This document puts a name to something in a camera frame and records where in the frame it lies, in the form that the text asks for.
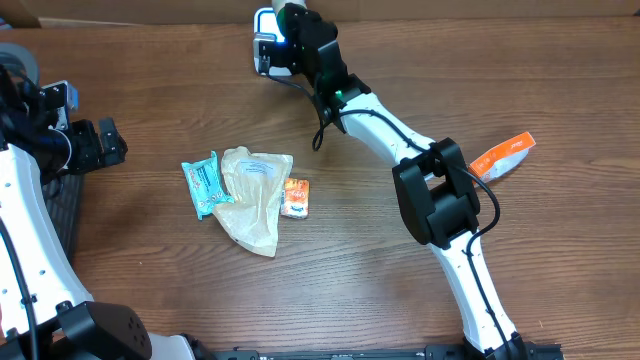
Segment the teal wipes packet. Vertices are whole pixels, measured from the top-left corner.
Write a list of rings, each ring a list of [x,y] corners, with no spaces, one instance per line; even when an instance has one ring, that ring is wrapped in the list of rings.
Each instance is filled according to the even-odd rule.
[[[212,151],[207,159],[193,163],[182,162],[181,168],[199,220],[212,215],[218,204],[234,203],[233,197],[223,188],[215,151]]]

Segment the beige plastic bag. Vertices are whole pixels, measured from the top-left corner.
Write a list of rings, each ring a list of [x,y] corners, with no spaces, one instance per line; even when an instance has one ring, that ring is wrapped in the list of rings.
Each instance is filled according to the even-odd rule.
[[[232,240],[256,255],[276,255],[281,195],[292,167],[288,154],[252,153],[244,146],[223,154],[221,174],[233,201],[216,205],[214,216]]]

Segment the small orange white packet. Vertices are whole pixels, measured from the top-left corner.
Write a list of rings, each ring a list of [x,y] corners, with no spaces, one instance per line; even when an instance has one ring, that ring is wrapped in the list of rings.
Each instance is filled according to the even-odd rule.
[[[288,178],[284,183],[280,214],[295,219],[309,215],[310,183],[305,179]]]

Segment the orange white box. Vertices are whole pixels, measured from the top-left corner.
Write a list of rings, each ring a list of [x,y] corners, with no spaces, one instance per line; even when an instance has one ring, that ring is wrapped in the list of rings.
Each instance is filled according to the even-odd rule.
[[[529,132],[521,133],[486,151],[469,165],[471,173],[488,183],[516,169],[536,145]]]

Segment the green lid jar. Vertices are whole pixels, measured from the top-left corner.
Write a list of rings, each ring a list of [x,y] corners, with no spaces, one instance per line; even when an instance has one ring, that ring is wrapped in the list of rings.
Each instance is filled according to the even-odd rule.
[[[276,15],[278,28],[281,32],[285,31],[285,7],[288,4],[293,4],[294,6],[302,7],[304,9],[307,8],[305,0],[272,0],[271,5]]]

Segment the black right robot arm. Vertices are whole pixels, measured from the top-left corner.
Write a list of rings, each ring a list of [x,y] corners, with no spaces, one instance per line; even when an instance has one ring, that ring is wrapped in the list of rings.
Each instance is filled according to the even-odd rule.
[[[416,134],[391,114],[372,90],[348,71],[337,27],[303,1],[275,1],[284,40],[261,51],[263,71],[285,67],[306,77],[319,118],[313,148],[336,126],[392,166],[401,218],[412,237],[438,258],[463,322],[469,359],[526,359],[529,351],[505,313],[482,254],[476,191],[488,187],[467,167],[459,145]]]

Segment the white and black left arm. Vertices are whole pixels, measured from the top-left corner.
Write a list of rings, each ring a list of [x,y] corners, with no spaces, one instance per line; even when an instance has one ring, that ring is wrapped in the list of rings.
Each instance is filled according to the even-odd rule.
[[[71,194],[68,176],[120,164],[112,119],[71,122],[68,82],[39,85],[30,57],[1,52],[1,328],[4,359],[209,359],[199,341],[148,332],[129,307],[94,301],[47,208]]]

